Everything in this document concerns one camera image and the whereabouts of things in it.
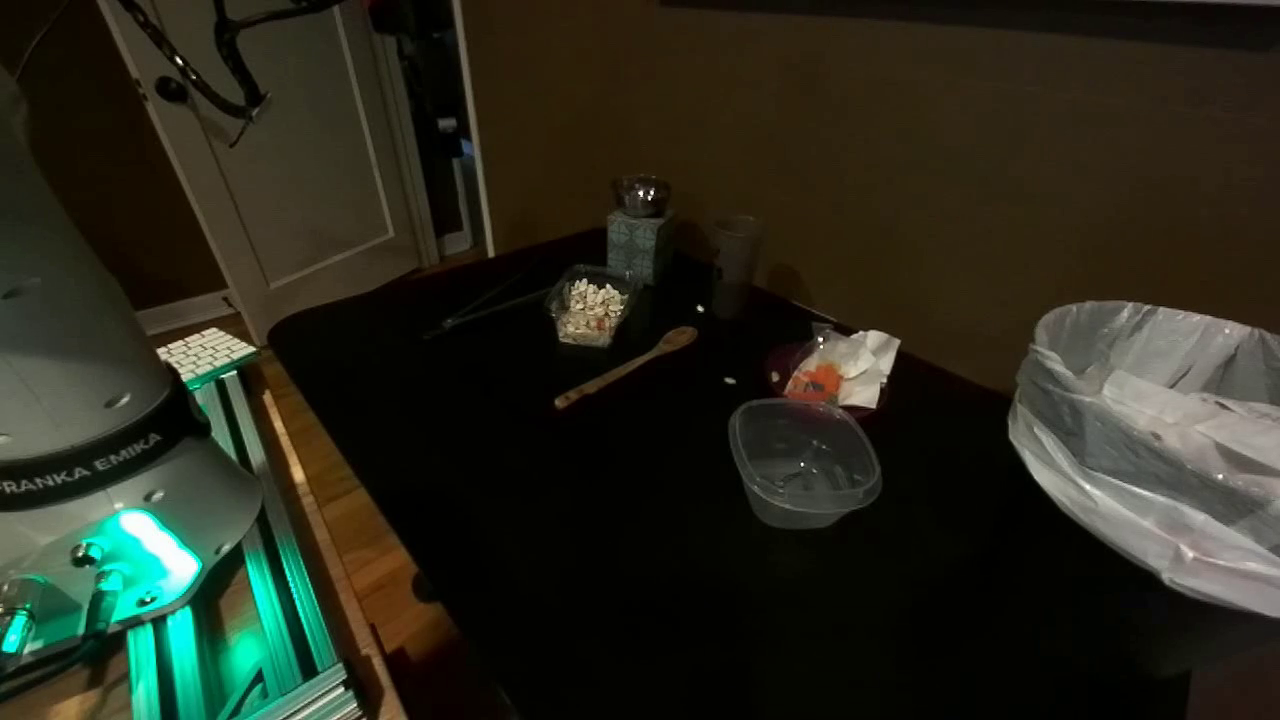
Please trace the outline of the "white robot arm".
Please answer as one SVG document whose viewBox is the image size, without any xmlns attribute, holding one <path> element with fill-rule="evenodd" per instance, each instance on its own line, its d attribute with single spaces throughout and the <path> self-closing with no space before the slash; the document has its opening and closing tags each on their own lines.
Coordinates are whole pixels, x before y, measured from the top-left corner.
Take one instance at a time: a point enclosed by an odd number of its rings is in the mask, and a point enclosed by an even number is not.
<svg viewBox="0 0 1280 720">
<path fill-rule="evenodd" d="M 246 472 L 28 147 L 0 72 L 0 673 L 17 696 L 179 608 L 253 528 Z"/>
</svg>

